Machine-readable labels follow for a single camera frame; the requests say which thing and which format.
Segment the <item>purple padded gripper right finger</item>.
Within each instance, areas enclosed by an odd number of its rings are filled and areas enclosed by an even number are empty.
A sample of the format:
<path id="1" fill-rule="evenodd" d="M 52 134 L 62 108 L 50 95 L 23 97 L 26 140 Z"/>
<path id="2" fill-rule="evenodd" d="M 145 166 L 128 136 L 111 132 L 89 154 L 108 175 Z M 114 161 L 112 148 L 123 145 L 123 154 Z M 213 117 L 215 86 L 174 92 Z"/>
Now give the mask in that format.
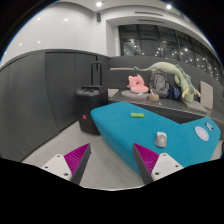
<path id="1" fill-rule="evenodd" d="M 133 144 L 132 153 L 145 185 L 183 168 L 183 166 L 174 160 L 169 154 L 157 154 L 137 143 Z"/>

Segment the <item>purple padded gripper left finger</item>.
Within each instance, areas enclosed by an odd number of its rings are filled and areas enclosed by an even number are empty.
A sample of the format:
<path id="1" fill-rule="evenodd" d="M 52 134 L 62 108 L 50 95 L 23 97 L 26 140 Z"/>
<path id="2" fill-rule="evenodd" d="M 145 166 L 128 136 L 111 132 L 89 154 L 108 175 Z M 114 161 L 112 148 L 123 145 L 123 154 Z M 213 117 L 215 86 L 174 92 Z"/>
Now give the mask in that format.
<path id="1" fill-rule="evenodd" d="M 66 155 L 56 154 L 42 169 L 79 185 L 90 154 L 91 146 L 87 143 Z"/>

